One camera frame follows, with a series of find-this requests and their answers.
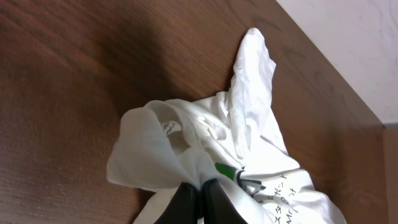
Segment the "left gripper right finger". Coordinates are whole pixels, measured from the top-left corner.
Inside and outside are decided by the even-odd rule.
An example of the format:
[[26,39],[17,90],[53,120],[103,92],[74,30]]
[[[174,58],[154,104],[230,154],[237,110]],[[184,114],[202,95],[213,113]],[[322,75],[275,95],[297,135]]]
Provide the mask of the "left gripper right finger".
[[217,179],[203,184],[204,224],[246,224],[238,213]]

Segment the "white printed t-shirt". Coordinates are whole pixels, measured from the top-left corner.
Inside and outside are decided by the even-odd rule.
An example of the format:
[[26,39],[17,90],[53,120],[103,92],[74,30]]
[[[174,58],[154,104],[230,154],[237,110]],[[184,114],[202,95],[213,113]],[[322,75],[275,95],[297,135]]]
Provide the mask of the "white printed t-shirt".
[[274,70],[263,35],[251,28],[228,91],[194,102],[154,100],[124,113],[106,176],[154,193],[137,223],[154,223],[181,183],[199,189],[211,179],[248,223],[345,222],[287,152],[271,109]]

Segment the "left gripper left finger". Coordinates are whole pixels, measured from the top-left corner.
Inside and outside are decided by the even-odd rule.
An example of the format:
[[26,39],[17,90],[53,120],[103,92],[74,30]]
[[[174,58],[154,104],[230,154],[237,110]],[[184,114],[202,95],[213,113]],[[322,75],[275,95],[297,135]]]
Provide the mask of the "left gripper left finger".
[[182,182],[155,224],[197,224],[198,190]]

